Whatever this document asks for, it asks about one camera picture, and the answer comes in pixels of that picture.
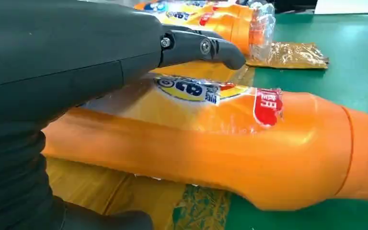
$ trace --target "logo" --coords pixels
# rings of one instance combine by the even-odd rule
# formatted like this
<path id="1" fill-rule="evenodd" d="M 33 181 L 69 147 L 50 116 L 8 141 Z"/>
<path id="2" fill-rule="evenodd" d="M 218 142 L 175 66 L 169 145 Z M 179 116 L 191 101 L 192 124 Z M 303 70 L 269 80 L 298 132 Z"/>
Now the logo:
<path id="1" fill-rule="evenodd" d="M 182 20 L 188 20 L 188 17 L 190 16 L 189 13 L 186 12 L 173 12 L 173 11 L 168 11 L 166 12 L 166 16 L 168 18 L 176 18 L 176 19 L 182 19 Z"/>
<path id="2" fill-rule="evenodd" d="M 143 10 L 164 12 L 164 11 L 167 10 L 167 3 L 164 2 L 164 1 L 148 3 L 148 4 L 145 5 Z"/>
<path id="3" fill-rule="evenodd" d="M 156 78 L 155 84 L 162 92 L 176 99 L 215 105 L 222 100 L 248 93 L 251 89 L 247 86 L 235 86 L 232 83 L 178 77 Z"/>
<path id="4" fill-rule="evenodd" d="M 257 123 L 263 127 L 271 127 L 281 117 L 283 102 L 280 89 L 256 89 L 254 98 L 253 116 Z"/>
<path id="5" fill-rule="evenodd" d="M 207 4 L 207 1 L 184 1 L 187 6 L 203 7 Z"/>

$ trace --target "plastic packaging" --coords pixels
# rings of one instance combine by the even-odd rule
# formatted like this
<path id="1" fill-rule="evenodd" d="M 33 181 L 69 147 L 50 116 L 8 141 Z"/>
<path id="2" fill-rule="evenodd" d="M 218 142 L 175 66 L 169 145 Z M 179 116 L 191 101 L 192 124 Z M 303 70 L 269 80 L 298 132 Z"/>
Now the plastic packaging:
<path id="1" fill-rule="evenodd" d="M 309 93 L 161 76 L 44 133 L 47 156 L 227 189 L 264 210 L 368 199 L 368 115 Z"/>
<path id="2" fill-rule="evenodd" d="M 156 0 L 135 8 L 155 14 L 162 23 L 215 31 L 259 60 L 270 53 L 276 22 L 272 4 L 247 7 L 222 1 Z"/>
<path id="3" fill-rule="evenodd" d="M 250 58 L 246 64 L 279 69 L 327 69 L 328 62 L 314 43 L 273 42 L 266 60 Z"/>

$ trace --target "robotic hand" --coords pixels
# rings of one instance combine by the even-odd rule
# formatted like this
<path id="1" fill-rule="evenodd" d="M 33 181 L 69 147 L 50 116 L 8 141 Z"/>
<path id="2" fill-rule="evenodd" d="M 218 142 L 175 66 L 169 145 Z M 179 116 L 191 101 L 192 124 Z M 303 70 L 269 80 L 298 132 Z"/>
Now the robotic hand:
<path id="1" fill-rule="evenodd" d="M 150 229 L 146 215 L 133 216 L 149 227 L 53 198 L 40 130 L 157 67 L 245 63 L 233 44 L 203 34 L 117 4 L 0 0 L 0 229 Z"/>
<path id="2" fill-rule="evenodd" d="M 51 119 L 157 67 L 245 63 L 232 43 L 190 31 L 117 4 L 0 0 L 0 120 Z"/>

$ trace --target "bottle label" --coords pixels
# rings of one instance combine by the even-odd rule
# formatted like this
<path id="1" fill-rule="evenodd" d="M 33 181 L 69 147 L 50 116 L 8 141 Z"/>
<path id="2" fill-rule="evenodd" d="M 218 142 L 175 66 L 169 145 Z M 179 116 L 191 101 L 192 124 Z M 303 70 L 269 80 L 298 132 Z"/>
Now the bottle label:
<path id="1" fill-rule="evenodd" d="M 165 11 L 183 11 L 183 10 L 193 10 L 197 11 L 200 8 L 207 5 L 207 1 L 174 1 L 168 2 L 166 0 L 160 0 L 156 2 L 148 3 L 144 6 L 143 10 L 145 11 L 157 11 L 157 12 L 165 12 Z"/>
<path id="2" fill-rule="evenodd" d="M 201 26 L 205 26 L 207 24 L 207 22 L 209 21 L 209 19 L 214 15 L 214 13 L 204 13 L 201 18 L 199 19 L 199 24 Z"/>
<path id="3" fill-rule="evenodd" d="M 154 83 L 168 97 L 191 104 L 220 106 L 221 102 L 243 97 L 236 103 L 241 107 L 249 107 L 255 122 L 264 128 L 274 126 L 283 109 L 280 89 L 260 89 L 179 77 L 156 78 Z"/>
<path id="4" fill-rule="evenodd" d="M 176 99 L 214 105 L 219 105 L 221 100 L 249 93 L 251 90 L 250 87 L 235 86 L 232 83 L 177 77 L 156 78 L 155 84 L 159 90 Z"/>
<path id="5" fill-rule="evenodd" d="M 152 75 L 82 106 L 181 130 L 254 135 L 282 121 L 281 90 Z"/>

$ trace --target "clear plastic wrap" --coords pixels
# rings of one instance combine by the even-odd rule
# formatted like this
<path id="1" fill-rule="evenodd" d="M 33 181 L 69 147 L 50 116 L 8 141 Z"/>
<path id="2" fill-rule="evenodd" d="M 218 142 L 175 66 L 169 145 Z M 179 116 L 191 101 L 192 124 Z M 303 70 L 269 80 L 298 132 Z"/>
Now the clear plastic wrap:
<path id="1" fill-rule="evenodd" d="M 276 25 L 275 8 L 272 4 L 250 2 L 249 7 L 256 11 L 256 19 L 251 22 L 251 33 L 261 38 L 250 43 L 251 54 L 254 58 L 264 61 L 271 52 L 274 28 Z"/>
<path id="2" fill-rule="evenodd" d="M 251 86 L 254 71 L 244 65 L 238 70 L 228 69 L 222 63 L 192 61 L 180 65 L 167 66 L 152 70 L 153 73 L 180 75 L 196 79 L 209 78 L 213 81 L 227 82 Z"/>

